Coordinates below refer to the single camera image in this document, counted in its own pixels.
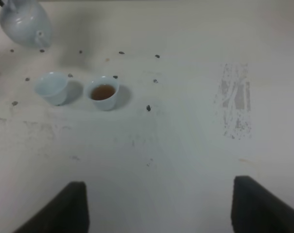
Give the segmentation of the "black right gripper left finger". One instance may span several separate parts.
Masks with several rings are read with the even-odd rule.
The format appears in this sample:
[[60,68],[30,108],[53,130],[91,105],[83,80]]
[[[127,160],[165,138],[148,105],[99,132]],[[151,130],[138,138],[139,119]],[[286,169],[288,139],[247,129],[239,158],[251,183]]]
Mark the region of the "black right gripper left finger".
[[84,182],[70,182],[16,233],[87,233],[89,211]]

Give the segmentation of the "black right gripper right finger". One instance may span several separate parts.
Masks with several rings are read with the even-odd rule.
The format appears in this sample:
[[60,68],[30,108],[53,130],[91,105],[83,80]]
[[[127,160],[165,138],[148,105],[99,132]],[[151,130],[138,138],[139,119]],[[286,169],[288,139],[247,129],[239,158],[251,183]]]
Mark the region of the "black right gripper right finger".
[[294,209],[251,177],[237,176],[231,224],[235,233],[294,233]]

